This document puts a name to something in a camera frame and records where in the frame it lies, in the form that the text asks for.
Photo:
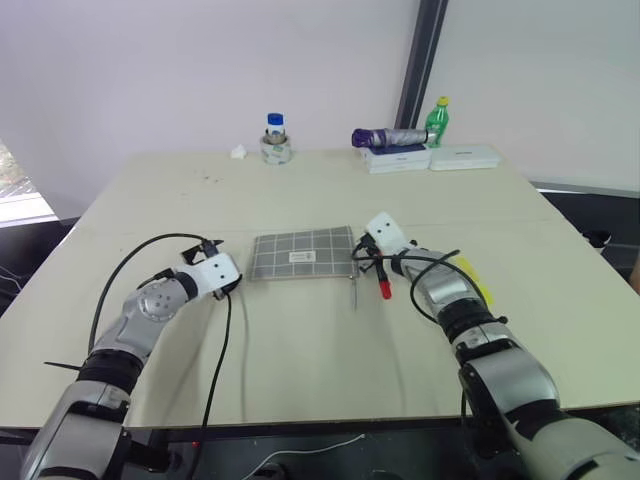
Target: beige tabletop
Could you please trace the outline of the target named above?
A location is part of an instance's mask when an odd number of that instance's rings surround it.
[[[637,401],[640,300],[508,162],[496,169],[368,175],[355,151],[133,159],[0,319],[0,425],[43,424],[75,374],[107,277],[138,243],[166,232],[222,238],[244,269],[260,234],[350,225],[390,213],[410,238],[460,248],[519,339],[554,377],[564,407]],[[149,274],[180,262],[189,240],[148,247],[125,267],[101,330]],[[407,282],[393,299],[374,276],[244,281],[232,294],[229,351],[212,424],[459,414],[457,364],[421,319]],[[132,427],[201,421],[224,334],[226,302],[187,305],[167,326],[133,395]]]

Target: silver arm segment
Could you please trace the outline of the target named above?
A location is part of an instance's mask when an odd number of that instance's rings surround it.
[[[396,273],[413,282],[440,252],[409,243],[382,213],[367,232],[392,261]],[[509,439],[539,480],[640,478],[640,454],[602,427],[560,410],[558,391],[547,370],[505,325],[494,318],[467,279],[438,265],[416,285],[449,339],[460,363],[459,378],[474,415]]]
[[[218,253],[129,295],[38,432],[21,478],[119,478],[130,443],[122,422],[163,328],[187,302],[208,293],[223,298],[240,278],[233,259]]]

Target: black cable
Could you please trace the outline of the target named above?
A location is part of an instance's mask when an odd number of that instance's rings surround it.
[[[192,233],[165,233],[163,235],[152,237],[149,240],[142,242],[133,250],[131,250],[131,252],[129,252],[129,254],[126,257],[124,257],[122,261],[118,264],[118,266],[115,268],[115,270],[107,280],[107,283],[105,284],[104,288],[102,289],[102,293],[100,294],[100,298],[98,299],[98,304],[96,305],[96,311],[93,314],[93,323],[91,324],[91,331],[89,333],[89,353],[91,353],[91,350],[93,350],[93,346],[96,342],[96,331],[98,330],[98,322],[100,321],[100,313],[102,312],[102,306],[104,305],[104,300],[107,296],[107,293],[109,292],[109,288],[111,288],[111,284],[116,279],[116,276],[118,275],[118,273],[120,273],[120,270],[122,270],[122,267],[124,267],[127,264],[127,262],[133,258],[133,256],[136,253],[138,253],[147,245],[157,242],[158,240],[162,240],[165,238],[175,238],[175,237],[195,238],[196,240],[200,240],[201,242],[205,242],[207,240],[206,238],[200,235],[194,235]]]
[[[216,370],[213,374],[213,379],[211,379],[211,387],[209,388],[209,397],[207,398],[207,406],[204,409],[204,415],[202,417],[202,425],[200,427],[200,436],[198,440],[198,446],[196,447],[196,452],[193,456],[193,460],[191,461],[191,467],[189,467],[189,473],[187,473],[187,480],[191,480],[193,478],[196,469],[198,468],[198,463],[200,462],[200,456],[202,455],[202,445],[205,441],[206,433],[207,433],[207,425],[209,425],[209,413],[211,412],[211,404],[213,403],[213,394],[216,391],[216,384],[218,383],[218,375],[220,375],[220,369],[222,368],[222,362],[224,361],[224,356],[227,353],[227,345],[229,344],[229,331],[231,330],[231,297],[227,294],[227,327],[224,334],[224,343],[222,344],[222,350],[220,351],[220,357],[218,357],[218,364],[216,365]]]
[[[452,257],[454,255],[457,255],[458,253],[460,253],[460,250],[454,250],[452,252],[447,253],[446,255],[443,255],[439,259],[437,259],[437,258],[427,258],[427,257],[418,257],[416,255],[380,255],[378,257],[355,257],[355,258],[353,258],[353,261],[362,262],[362,261],[365,261],[365,260],[421,260],[423,262],[430,262],[431,265],[429,265],[424,270],[422,270],[418,274],[416,279],[422,278],[422,276],[424,274],[426,274],[432,268],[435,268],[437,265],[444,265],[445,267],[450,268],[451,270],[454,270],[454,271],[458,272],[460,274],[460,276],[462,276],[462,278],[464,278],[469,283],[469,285],[471,285],[471,288],[473,288],[473,290],[476,292],[476,295],[478,295],[478,297],[480,298],[480,300],[482,300],[482,303],[484,303],[484,306],[486,307],[487,306],[487,301],[485,300],[484,295],[482,294],[482,291],[480,290],[478,285],[476,285],[476,283],[471,279],[471,277],[469,275],[467,275],[466,272],[464,272],[462,269],[460,269],[456,265],[453,265],[453,264],[445,261],[447,258],[450,258],[450,257]],[[417,303],[415,302],[415,298],[414,297],[411,298],[411,301],[412,301],[413,305],[418,309],[420,314],[424,315],[426,318],[428,318],[432,322],[436,322],[436,320],[431,315],[427,314],[424,310],[422,310],[417,305]]]

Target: black floor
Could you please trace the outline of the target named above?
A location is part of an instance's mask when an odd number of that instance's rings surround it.
[[[545,194],[579,230],[608,230],[611,244],[605,258],[625,278],[628,277],[640,245],[640,210],[635,199],[599,195]],[[10,227],[0,230],[0,265],[14,273],[24,275],[20,283],[28,281],[52,249],[64,238],[70,227],[58,223]],[[0,279],[1,311],[12,298],[13,283]],[[636,449],[640,449],[640,406],[582,412],[614,432]],[[523,477],[519,458],[511,453],[492,460],[470,455],[471,433],[462,430],[457,420],[427,425],[418,422],[372,422],[352,426],[335,424],[321,430],[304,425],[296,431],[278,427],[261,434],[236,433],[212,429],[210,441],[204,444],[204,455],[196,478],[241,480],[267,455],[278,450],[319,449],[344,442],[365,433],[355,443],[317,455],[281,455],[274,459],[286,468],[291,479],[515,479]],[[193,455],[193,431],[184,438],[184,432],[175,431],[170,449],[183,458],[182,465],[166,474],[150,474],[128,467],[125,480],[182,479],[186,463]],[[136,436],[146,440],[145,432]],[[26,447],[0,445],[2,478],[18,478],[21,456]]]

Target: white cable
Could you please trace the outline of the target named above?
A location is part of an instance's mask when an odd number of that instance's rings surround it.
[[[320,448],[318,450],[279,450],[277,452],[273,452],[267,458],[265,458],[260,464],[254,468],[251,473],[245,477],[242,477],[242,480],[249,480],[253,474],[255,474],[258,470],[260,470],[265,463],[271,460],[273,457],[277,455],[315,455],[316,453],[324,453],[329,450],[334,450],[340,447],[346,447],[347,445],[352,444],[353,442],[357,442],[358,440],[362,440],[364,438],[364,433],[361,433],[357,437],[352,438],[351,440],[347,440],[346,442],[336,443],[335,445],[330,445],[328,447]]]
[[[2,265],[0,265],[0,269],[4,270],[5,272],[7,272],[9,275],[11,275],[14,278],[21,278],[20,275],[16,275],[15,273],[13,273],[11,270],[9,270],[6,267],[3,267]]]
[[[18,281],[15,278],[11,278],[11,277],[5,277],[4,275],[0,275],[0,278],[4,279],[4,280],[9,280],[10,282],[13,282],[16,284],[16,287],[18,287],[18,291],[21,292],[22,291],[22,287],[20,286],[20,284],[18,283]]]

